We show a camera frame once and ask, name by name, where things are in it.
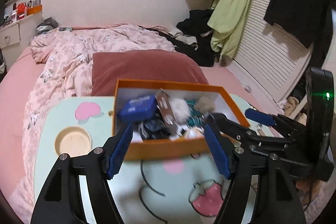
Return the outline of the dark red pillow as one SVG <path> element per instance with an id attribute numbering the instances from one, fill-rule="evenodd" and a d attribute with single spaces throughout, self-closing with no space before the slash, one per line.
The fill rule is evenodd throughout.
<path id="1" fill-rule="evenodd" d="M 198 64 L 182 53 L 137 50 L 93 54 L 92 96 L 113 96 L 119 79 L 208 83 Z"/>

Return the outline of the grey bundle on bed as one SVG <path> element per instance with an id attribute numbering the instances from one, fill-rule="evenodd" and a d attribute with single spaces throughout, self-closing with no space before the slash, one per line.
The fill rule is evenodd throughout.
<path id="1" fill-rule="evenodd" d="M 35 34 L 40 35 L 43 32 L 47 32 L 50 30 L 53 30 L 55 28 L 58 28 L 59 24 L 54 18 L 49 17 L 41 22 L 36 29 L 35 29 Z"/>

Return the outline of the beige fluffy pompom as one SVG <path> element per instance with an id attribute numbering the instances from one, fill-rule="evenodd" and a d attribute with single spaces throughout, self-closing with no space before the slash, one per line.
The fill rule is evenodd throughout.
<path id="1" fill-rule="evenodd" d="M 195 109 L 200 113 L 212 112 L 216 109 L 214 102 L 208 97 L 201 97 L 195 103 Z"/>

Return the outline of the blue rectangular case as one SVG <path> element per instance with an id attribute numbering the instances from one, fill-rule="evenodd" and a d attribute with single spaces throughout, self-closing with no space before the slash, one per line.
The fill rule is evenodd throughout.
<path id="1" fill-rule="evenodd" d="M 129 100 L 117 113 L 117 118 L 123 122 L 141 122 L 152 118 L 157 109 L 154 95 L 147 95 Z"/>

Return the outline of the light green hanging garment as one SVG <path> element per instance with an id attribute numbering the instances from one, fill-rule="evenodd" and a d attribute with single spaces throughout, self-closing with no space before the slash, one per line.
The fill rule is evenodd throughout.
<path id="1" fill-rule="evenodd" d="M 215 0 L 207 25 L 213 29 L 211 49 L 219 59 L 233 58 L 247 20 L 252 0 Z"/>

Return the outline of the brown chocolate milk carton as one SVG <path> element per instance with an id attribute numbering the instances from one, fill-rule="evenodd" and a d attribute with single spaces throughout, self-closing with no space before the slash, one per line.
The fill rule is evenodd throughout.
<path id="1" fill-rule="evenodd" d="M 165 126 L 170 130 L 171 135 L 178 135 L 178 125 L 170 106 L 169 95 L 163 89 L 160 89 L 155 94 L 155 99 Z"/>

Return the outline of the teal lace fabric item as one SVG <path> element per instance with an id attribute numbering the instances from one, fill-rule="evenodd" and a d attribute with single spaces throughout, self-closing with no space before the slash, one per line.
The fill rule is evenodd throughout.
<path id="1" fill-rule="evenodd" d="M 195 107 L 196 101 L 195 100 L 187 100 L 187 105 L 190 110 L 190 117 L 187 118 L 187 124 L 190 127 L 202 127 L 204 117 L 200 111 L 198 111 Z"/>

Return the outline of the white drawer desk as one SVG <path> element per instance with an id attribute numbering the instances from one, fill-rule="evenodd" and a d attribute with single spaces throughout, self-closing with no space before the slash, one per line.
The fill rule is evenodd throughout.
<path id="1" fill-rule="evenodd" d="M 42 21 L 42 12 L 39 12 L 1 28 L 1 52 L 7 71 L 30 45 L 32 38 L 35 36 L 36 27 Z"/>

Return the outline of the black clothes pile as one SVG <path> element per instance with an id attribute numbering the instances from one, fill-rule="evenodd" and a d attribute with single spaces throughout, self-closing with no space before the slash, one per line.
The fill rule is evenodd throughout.
<path id="1" fill-rule="evenodd" d="M 211 48 L 213 29 L 208 26 L 208 21 L 213 14 L 210 9 L 191 10 L 189 17 L 175 27 L 165 31 L 148 28 L 159 36 L 171 42 L 175 50 L 193 59 L 200 67 L 213 67 L 215 52 Z"/>

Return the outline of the black lace fabric item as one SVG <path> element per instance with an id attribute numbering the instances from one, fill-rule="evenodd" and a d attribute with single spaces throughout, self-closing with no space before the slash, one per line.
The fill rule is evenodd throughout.
<path id="1" fill-rule="evenodd" d="M 157 113 L 152 118 L 137 123 L 136 126 L 142 140 L 169 139 L 171 136 L 161 115 Z"/>

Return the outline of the white fluffy pompom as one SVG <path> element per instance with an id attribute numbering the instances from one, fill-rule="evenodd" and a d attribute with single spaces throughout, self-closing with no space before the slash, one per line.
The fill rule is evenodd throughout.
<path id="1" fill-rule="evenodd" d="M 177 124 L 186 123 L 191 116 L 187 102 L 184 99 L 172 98 L 170 100 L 170 106 Z"/>

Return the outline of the black hanging garment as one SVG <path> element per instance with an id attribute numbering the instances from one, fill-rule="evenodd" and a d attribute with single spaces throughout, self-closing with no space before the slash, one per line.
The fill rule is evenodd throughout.
<path id="1" fill-rule="evenodd" d="M 309 48 L 325 24 L 329 0 L 270 0 L 264 20 L 277 24 Z"/>

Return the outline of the pink floral duvet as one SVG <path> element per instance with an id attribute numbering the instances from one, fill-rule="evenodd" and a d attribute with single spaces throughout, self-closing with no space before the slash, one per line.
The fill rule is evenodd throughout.
<path id="1" fill-rule="evenodd" d="M 54 30 L 35 36 L 30 43 L 33 60 L 44 64 L 29 94 L 23 119 L 22 152 L 25 176 L 10 196 L 10 205 L 23 223 L 34 208 L 34 168 L 45 119 L 64 98 L 83 97 L 92 91 L 93 54 L 175 48 L 155 31 L 134 24 L 103 28 Z"/>

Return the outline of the orange storage box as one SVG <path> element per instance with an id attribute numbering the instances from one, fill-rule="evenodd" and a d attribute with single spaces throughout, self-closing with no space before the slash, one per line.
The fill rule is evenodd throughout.
<path id="1" fill-rule="evenodd" d="M 27 15 L 33 15 L 37 14 L 39 12 L 42 12 L 43 6 L 42 5 L 37 5 L 32 8 L 27 9 Z"/>

